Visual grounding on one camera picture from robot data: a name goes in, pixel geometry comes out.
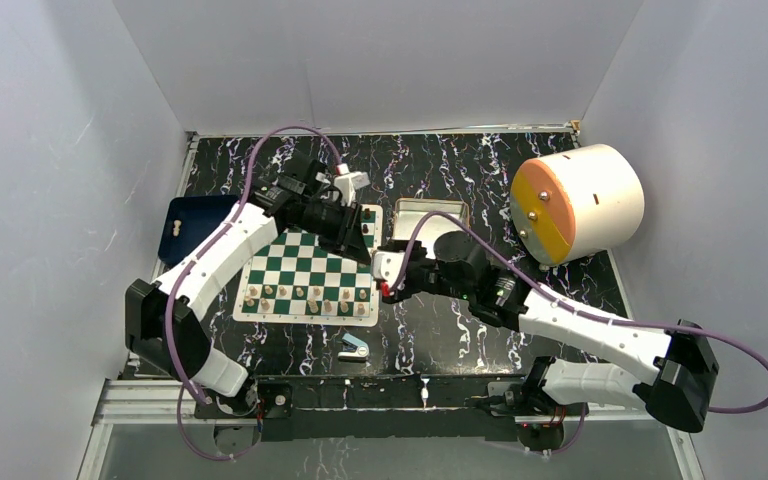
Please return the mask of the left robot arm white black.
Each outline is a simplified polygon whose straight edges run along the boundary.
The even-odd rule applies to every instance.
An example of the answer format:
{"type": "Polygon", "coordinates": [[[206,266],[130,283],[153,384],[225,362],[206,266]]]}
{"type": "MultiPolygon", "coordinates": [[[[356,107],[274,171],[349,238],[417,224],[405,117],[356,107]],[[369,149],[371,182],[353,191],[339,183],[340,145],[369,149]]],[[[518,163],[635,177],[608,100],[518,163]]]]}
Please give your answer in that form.
{"type": "Polygon", "coordinates": [[[213,347],[202,318],[226,284],[288,228],[316,235],[330,254],[370,264],[356,199],[369,183],[346,164],[328,179],[323,163],[302,157],[290,159],[273,181],[249,179],[219,226],[180,263],[127,288],[126,348],[179,380],[198,402],[216,394],[235,416],[253,412],[259,391],[250,373],[213,347]]]}

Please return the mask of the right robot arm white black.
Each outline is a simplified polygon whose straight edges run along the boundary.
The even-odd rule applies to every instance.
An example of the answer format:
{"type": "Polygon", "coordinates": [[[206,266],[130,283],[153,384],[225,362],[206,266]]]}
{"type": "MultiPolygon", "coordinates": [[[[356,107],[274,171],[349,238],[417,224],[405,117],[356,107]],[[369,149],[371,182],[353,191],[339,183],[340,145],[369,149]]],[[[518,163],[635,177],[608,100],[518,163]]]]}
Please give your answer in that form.
{"type": "Polygon", "coordinates": [[[688,433],[704,427],[719,365],[692,322],[674,329],[637,328],[616,316],[602,322],[603,311],[559,297],[546,285],[530,286],[461,231],[439,237],[431,253],[420,243],[391,241],[373,254],[371,273],[385,303],[418,293],[461,299],[487,325],[597,357],[595,363],[536,358],[520,386],[480,402],[496,415],[596,403],[644,410],[688,433]]]}

